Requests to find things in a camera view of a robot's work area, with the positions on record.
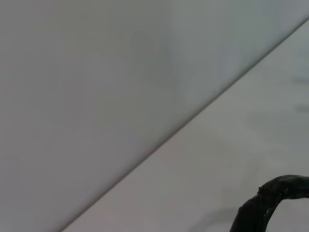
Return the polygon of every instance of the black cable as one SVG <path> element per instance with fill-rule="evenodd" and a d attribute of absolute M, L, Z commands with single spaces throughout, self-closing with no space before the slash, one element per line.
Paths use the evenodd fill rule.
<path fill-rule="evenodd" d="M 260 187 L 257 194 L 239 208 L 230 232 L 265 232 L 282 200 L 300 198 L 309 198 L 309 177 L 276 177 Z"/>

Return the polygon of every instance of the white wall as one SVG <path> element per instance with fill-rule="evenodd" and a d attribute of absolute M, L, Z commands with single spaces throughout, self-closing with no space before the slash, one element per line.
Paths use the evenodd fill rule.
<path fill-rule="evenodd" d="M 61 228 L 308 13 L 307 0 L 1 1 L 0 228 Z"/>

